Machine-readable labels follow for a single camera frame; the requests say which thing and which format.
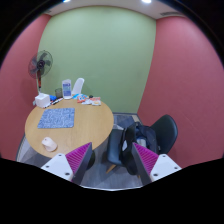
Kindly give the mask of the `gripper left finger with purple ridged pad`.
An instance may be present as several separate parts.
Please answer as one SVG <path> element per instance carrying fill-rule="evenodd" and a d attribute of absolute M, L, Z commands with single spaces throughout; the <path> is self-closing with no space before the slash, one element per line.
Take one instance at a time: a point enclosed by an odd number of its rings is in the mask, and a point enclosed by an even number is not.
<path fill-rule="evenodd" d="M 65 180 L 80 185 L 92 155 L 92 143 L 89 142 L 73 151 L 58 153 L 42 169 Z"/>

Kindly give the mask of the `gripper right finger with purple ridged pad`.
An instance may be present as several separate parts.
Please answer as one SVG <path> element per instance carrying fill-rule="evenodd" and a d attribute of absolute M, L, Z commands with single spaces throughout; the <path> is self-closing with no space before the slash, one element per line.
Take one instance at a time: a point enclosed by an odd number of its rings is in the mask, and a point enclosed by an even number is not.
<path fill-rule="evenodd" d="M 158 155 L 137 143 L 132 144 L 132 154 L 143 185 L 181 170 L 167 154 Z"/>

